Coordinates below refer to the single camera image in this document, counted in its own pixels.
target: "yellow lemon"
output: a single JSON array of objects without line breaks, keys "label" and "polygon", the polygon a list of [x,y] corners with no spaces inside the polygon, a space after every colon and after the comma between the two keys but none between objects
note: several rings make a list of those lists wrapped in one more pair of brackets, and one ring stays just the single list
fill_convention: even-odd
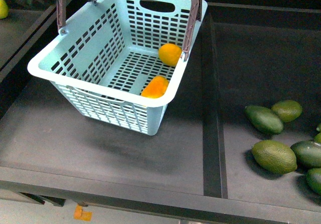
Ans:
[{"label": "yellow lemon", "polygon": [[177,62],[181,56],[182,49],[172,43],[166,43],[158,50],[158,56],[163,64],[176,67]]},{"label": "yellow lemon", "polygon": [[6,18],[9,14],[9,7],[5,0],[0,0],[0,19]]}]

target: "basket rim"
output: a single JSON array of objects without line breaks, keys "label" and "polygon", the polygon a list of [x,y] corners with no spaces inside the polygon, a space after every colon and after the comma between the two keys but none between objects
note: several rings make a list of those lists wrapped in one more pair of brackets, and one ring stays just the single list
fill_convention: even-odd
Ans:
[{"label": "basket rim", "polygon": [[[202,13],[202,20],[203,20],[205,11],[207,8],[207,3],[204,0],[202,1],[204,2],[203,13]],[[78,11],[81,11],[84,8],[88,8],[89,6],[90,6],[90,3],[86,3]],[[73,17],[75,17],[76,14],[77,12],[66,21],[66,24],[68,24],[68,21]],[[81,90],[87,90],[93,93],[105,95],[108,97],[113,97],[119,100],[123,100],[126,102],[138,104],[138,105],[143,105],[146,107],[164,106],[174,99],[189,59],[187,58],[185,61],[183,60],[185,57],[185,53],[183,52],[181,55],[181,58],[178,61],[177,66],[175,67],[175,70],[173,72],[173,75],[171,77],[171,80],[169,82],[169,85],[167,87],[165,94],[159,98],[148,98],[137,94],[129,93],[126,91],[122,91],[119,89],[114,89],[111,87],[86,82],[80,79],[59,75],[57,73],[53,73],[53,72],[41,69],[39,67],[40,63],[44,60],[47,54],[50,53],[60,43],[61,39],[63,39],[65,36],[66,35],[64,34],[59,34],[54,40],[52,40],[47,46],[45,46],[36,56],[34,56],[29,61],[27,69],[31,75],[49,80],[59,85],[70,86]]]}]

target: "orange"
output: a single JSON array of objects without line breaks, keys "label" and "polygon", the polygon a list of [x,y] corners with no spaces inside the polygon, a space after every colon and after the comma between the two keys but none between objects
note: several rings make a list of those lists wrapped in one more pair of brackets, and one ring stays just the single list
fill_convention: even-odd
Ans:
[{"label": "orange", "polygon": [[158,98],[166,92],[169,81],[162,76],[154,77],[147,87],[141,92],[141,96],[149,98]]},{"label": "orange", "polygon": [[171,67],[176,67],[181,54],[182,49],[173,43],[166,43],[158,50],[158,56],[163,64]]}]

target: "basket handle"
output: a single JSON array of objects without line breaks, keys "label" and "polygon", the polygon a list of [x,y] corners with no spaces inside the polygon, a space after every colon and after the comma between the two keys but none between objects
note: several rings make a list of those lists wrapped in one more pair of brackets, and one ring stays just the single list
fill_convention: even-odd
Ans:
[{"label": "basket handle", "polygon": [[195,21],[200,21],[202,17],[202,0],[191,0],[190,17],[187,22],[186,36],[183,42],[183,52],[185,52],[184,61],[189,56]]},{"label": "basket handle", "polygon": [[[93,2],[94,5],[97,4],[96,0],[88,0],[89,2]],[[57,26],[58,32],[60,34],[65,34],[65,30],[62,29],[66,26],[66,0],[57,0]]]}]

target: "lemon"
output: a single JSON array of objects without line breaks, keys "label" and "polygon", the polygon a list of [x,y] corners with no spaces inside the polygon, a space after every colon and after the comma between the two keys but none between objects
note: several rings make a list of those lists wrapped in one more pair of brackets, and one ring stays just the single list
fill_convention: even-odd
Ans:
[{"label": "lemon", "polygon": [[263,140],[256,143],[251,152],[256,162],[272,173],[286,174],[297,169],[295,153],[284,143]]},{"label": "lemon", "polygon": [[279,116],[282,122],[287,123],[301,115],[302,106],[294,100],[285,100],[274,104],[271,110]]},{"label": "lemon", "polygon": [[9,14],[9,7],[5,0],[0,0],[0,19],[6,18]]},{"label": "lemon", "polygon": [[158,57],[163,62],[163,64],[171,67],[176,67],[181,54],[182,49],[172,43],[166,43],[162,45],[158,50]]}]

